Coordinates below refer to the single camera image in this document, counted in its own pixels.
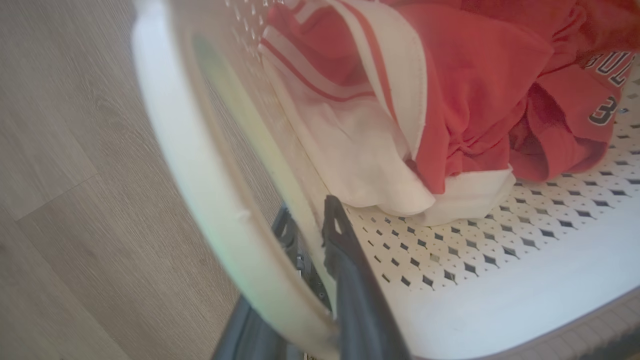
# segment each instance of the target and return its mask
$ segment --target red and white garment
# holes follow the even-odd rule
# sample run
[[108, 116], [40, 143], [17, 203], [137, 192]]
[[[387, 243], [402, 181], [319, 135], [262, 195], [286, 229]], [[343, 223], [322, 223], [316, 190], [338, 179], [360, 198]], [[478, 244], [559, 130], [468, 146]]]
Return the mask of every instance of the red and white garment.
[[425, 2], [299, 0], [268, 24], [265, 68], [345, 203], [442, 224], [504, 200], [513, 109], [552, 54], [534, 33]]

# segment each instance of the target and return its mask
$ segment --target white plastic basket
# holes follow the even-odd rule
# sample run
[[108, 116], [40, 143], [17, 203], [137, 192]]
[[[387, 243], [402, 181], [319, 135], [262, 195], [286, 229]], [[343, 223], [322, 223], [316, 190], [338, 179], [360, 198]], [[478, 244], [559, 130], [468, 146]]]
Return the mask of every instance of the white plastic basket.
[[[236, 142], [251, 144], [335, 299], [319, 232], [328, 192], [256, 50], [272, 4], [139, 0], [136, 67], [164, 156], [229, 275], [285, 338], [321, 359], [337, 359], [331, 315], [260, 213], [258, 202], [269, 213], [278, 197], [269, 197], [275, 192], [268, 185], [267, 195], [256, 190], [260, 185], [252, 191], [244, 155], [232, 151]], [[209, 85], [217, 91], [214, 102]], [[545, 184], [519, 183], [485, 219], [421, 227], [411, 218], [347, 207], [417, 357], [575, 359], [640, 326], [638, 94], [634, 66], [601, 165]], [[226, 117], [241, 135], [224, 130]]]

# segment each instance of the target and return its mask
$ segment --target clothing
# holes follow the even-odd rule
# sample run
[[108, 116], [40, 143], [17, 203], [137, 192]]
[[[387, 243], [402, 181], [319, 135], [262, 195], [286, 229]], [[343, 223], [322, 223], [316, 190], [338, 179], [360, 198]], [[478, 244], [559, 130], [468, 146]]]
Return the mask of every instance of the clothing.
[[[433, 225], [485, 216], [511, 166], [544, 180], [602, 157], [620, 87], [580, 65], [640, 24], [628, 3], [290, 0], [259, 49], [330, 191]], [[623, 82], [619, 57], [607, 75]]]

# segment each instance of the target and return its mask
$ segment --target red stripe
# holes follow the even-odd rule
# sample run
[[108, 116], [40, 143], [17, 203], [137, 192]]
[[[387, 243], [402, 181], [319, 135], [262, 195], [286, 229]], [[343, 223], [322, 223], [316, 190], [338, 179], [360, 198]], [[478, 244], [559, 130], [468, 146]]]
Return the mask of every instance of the red stripe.
[[300, 10], [302, 10], [302, 8], [305, 7], [305, 5], [306, 5], [305, 0], [300, 0], [300, 1], [298, 1], [298, 4], [296, 4], [296, 6], [293, 9], [291, 9], [291, 12], [292, 13], [299, 13]]
[[275, 46], [273, 46], [273, 44], [271, 44], [265, 38], [263, 38], [260, 41], [260, 44], [262, 44], [264, 47], [269, 49], [273, 53], [273, 55], [278, 58], [278, 60], [280, 60], [298, 79], [300, 79], [300, 81], [302, 81], [302, 83], [304, 85], [306, 85], [311, 90], [315, 91], [318, 95], [323, 96], [323, 97], [325, 97], [325, 98], [327, 98], [329, 100], [333, 100], [333, 101], [337, 101], [337, 102], [345, 102], [345, 101], [352, 100], [352, 99], [354, 99], [356, 97], [375, 96], [376, 95], [373, 91], [361, 92], [361, 93], [358, 93], [358, 94], [355, 94], [355, 95], [351, 95], [349, 97], [337, 97], [337, 96], [328, 94], [328, 93], [318, 89], [309, 80], [307, 80], [304, 77], [304, 75], [300, 71], [298, 71], [296, 69], [296, 67], [289, 61], [289, 59], [287, 59], [280, 51], [278, 51], [276, 49]]
[[362, 15], [356, 8], [351, 5], [340, 1], [346, 8], [349, 10], [360, 23], [360, 27], [364, 31], [364, 35], [367, 38], [367, 42], [369, 43], [369, 48], [371, 49], [371, 56], [373, 57], [373, 63], [376, 66], [376, 71], [378, 73], [378, 78], [380, 79], [380, 85], [382, 86], [382, 93], [385, 96], [385, 102], [387, 103], [387, 108], [391, 113], [391, 117], [398, 122], [396, 117], [396, 111], [394, 109], [394, 103], [391, 99], [391, 86], [389, 85], [389, 78], [387, 77], [387, 68], [385, 67], [385, 60], [382, 57], [382, 50], [380, 49], [380, 45], [376, 40], [376, 35], [373, 32], [373, 28], [369, 21], [364, 15]]

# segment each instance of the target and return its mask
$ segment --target wooden floor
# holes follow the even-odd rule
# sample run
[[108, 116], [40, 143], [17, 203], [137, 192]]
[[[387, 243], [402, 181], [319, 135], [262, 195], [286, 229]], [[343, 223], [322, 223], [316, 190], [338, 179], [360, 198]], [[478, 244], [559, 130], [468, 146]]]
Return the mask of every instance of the wooden floor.
[[154, 140], [133, 21], [0, 3], [0, 359], [207, 359], [236, 301]]

